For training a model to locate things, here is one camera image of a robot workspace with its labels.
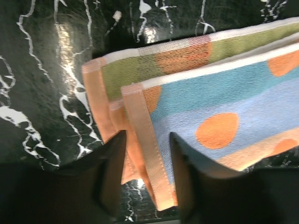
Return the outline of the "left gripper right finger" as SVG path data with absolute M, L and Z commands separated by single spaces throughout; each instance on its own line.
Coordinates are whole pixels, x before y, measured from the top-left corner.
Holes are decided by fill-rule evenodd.
M 227 168 L 170 133 L 180 222 L 183 224 L 296 224 L 299 171 Z

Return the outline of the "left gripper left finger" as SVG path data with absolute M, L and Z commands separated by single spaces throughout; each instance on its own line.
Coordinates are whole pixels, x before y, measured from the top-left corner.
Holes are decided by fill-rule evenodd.
M 116 216 L 127 135 L 119 131 L 86 156 L 53 171 L 0 166 L 3 224 L 111 224 Z

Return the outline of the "orange polka dot towel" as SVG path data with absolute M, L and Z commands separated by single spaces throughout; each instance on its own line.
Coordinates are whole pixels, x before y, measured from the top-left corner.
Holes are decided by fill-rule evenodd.
M 122 182 L 177 205 L 169 135 L 245 168 L 299 144 L 299 19 L 116 51 L 82 66 L 103 141 L 127 131 Z

